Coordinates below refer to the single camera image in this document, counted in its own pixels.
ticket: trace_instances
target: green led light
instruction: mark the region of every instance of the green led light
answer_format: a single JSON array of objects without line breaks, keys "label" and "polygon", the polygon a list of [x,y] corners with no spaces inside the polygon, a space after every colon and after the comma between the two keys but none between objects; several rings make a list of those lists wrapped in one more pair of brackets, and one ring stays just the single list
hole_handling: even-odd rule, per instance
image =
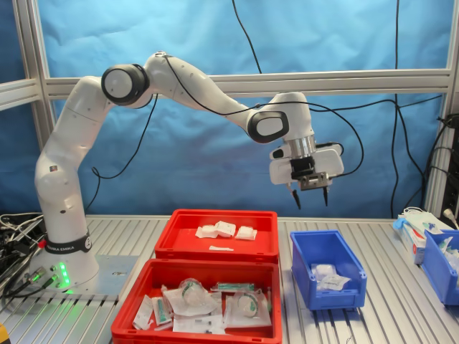
[{"label": "green led light", "polygon": [[65,268],[65,264],[59,263],[59,266],[60,266],[60,271],[62,273],[64,282],[65,282],[65,283],[62,283],[61,287],[68,287],[70,285],[70,279],[68,277],[68,273],[67,273],[67,269]]}]

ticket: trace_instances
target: blue curtain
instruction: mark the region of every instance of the blue curtain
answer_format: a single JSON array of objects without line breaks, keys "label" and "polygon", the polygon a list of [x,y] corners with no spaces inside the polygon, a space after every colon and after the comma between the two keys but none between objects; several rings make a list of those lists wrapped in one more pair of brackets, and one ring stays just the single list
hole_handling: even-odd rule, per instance
[{"label": "blue curtain", "polygon": [[[395,0],[290,0],[282,5],[276,0],[236,0],[236,4],[263,72],[394,67]],[[116,6],[108,0],[50,0],[39,5],[53,77],[102,75],[118,63],[143,65],[158,50],[210,75],[257,72],[230,0],[123,0]],[[451,0],[401,0],[399,68],[446,66],[452,11]],[[399,103],[433,96],[400,95]],[[342,108],[386,98],[393,95],[308,100]],[[269,99],[238,100],[254,105]],[[63,102],[55,106],[59,113]],[[97,185],[91,166],[103,176],[119,172],[136,149],[150,107],[110,111],[80,167],[85,204]],[[412,155],[423,167],[435,137],[440,99],[402,112]],[[341,114],[361,135],[365,161],[355,174],[334,181],[328,207],[321,191],[309,191],[300,193],[299,211],[285,187],[270,183],[268,154],[281,142],[254,143],[216,115],[159,100],[138,155],[120,177],[102,181],[90,212],[170,214],[177,208],[211,208],[273,210],[280,216],[389,217],[394,106],[383,103]],[[313,113],[313,127],[318,142],[343,143],[346,171],[358,164],[359,144],[346,123],[331,113]],[[407,158],[401,130],[396,147],[400,181],[395,208],[401,211],[419,188],[420,176]],[[34,193],[28,199],[35,200]]]}]

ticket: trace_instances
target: slotted metal worktable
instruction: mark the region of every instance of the slotted metal worktable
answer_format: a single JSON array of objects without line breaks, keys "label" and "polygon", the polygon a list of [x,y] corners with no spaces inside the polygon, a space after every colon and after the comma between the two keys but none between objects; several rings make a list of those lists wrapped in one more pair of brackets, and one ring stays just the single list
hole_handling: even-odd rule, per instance
[{"label": "slotted metal worktable", "polygon": [[[109,343],[110,325],[168,216],[89,216],[97,254],[138,255],[120,302],[53,298],[15,299],[0,312],[12,343]],[[290,344],[459,343],[459,307],[437,299],[424,272],[410,256],[389,220],[279,219],[283,342]],[[291,231],[339,229],[368,274],[363,308],[311,312],[291,274]]]}]

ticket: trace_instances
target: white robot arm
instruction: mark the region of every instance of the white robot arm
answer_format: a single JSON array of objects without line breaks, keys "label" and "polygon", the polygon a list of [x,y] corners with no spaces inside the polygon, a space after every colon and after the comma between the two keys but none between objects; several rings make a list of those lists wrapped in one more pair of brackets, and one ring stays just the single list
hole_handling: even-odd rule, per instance
[{"label": "white robot arm", "polygon": [[45,250],[30,270],[44,267],[58,276],[49,289],[66,290],[93,278],[98,264],[90,251],[77,170],[115,105],[140,108],[159,93],[187,107],[217,113],[240,126],[258,143],[278,138],[284,144],[270,158],[274,184],[297,181],[301,190],[324,188],[343,173],[341,147],[318,148],[309,107],[302,93],[276,95],[269,104],[247,108],[225,95],[196,67],[165,52],[152,55],[144,67],[120,64],[100,77],[83,77],[70,94],[42,154],[35,185],[47,227]]}]

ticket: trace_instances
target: plastic bin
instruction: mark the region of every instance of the plastic bin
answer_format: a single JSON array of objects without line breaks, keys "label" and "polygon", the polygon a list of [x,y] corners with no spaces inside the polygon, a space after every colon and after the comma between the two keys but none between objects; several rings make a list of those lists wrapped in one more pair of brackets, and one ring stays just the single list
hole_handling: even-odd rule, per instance
[{"label": "plastic bin", "polygon": [[[257,229],[255,240],[240,240],[218,236],[198,238],[198,226],[218,221]],[[210,251],[210,246],[229,247],[234,251]],[[272,211],[188,210],[178,209],[172,214],[155,246],[157,258],[219,260],[227,262],[277,263],[278,216]]]},{"label": "plastic bin", "polygon": [[[362,307],[365,303],[366,273],[338,231],[296,231],[292,271],[309,310]],[[351,280],[343,290],[317,290],[312,264],[333,264],[340,276]]]},{"label": "plastic bin", "polygon": [[[161,285],[171,289],[177,288],[181,281],[190,277],[199,280],[208,290],[217,282],[253,282],[255,288],[262,288],[264,292],[271,287],[272,325],[263,328],[226,329],[226,333],[230,335],[177,333],[172,332],[172,329],[155,331],[156,323],[149,330],[136,330],[132,326],[144,295],[160,296]],[[282,343],[281,322],[279,269],[276,264],[151,259],[143,266],[113,321],[111,331],[115,344],[278,344]]]},{"label": "plastic bin", "polygon": [[459,231],[445,230],[443,233],[433,235],[425,231],[427,241],[422,268],[440,301],[445,305],[459,305],[458,273],[438,248],[440,242],[453,237],[450,246],[459,249]]}]

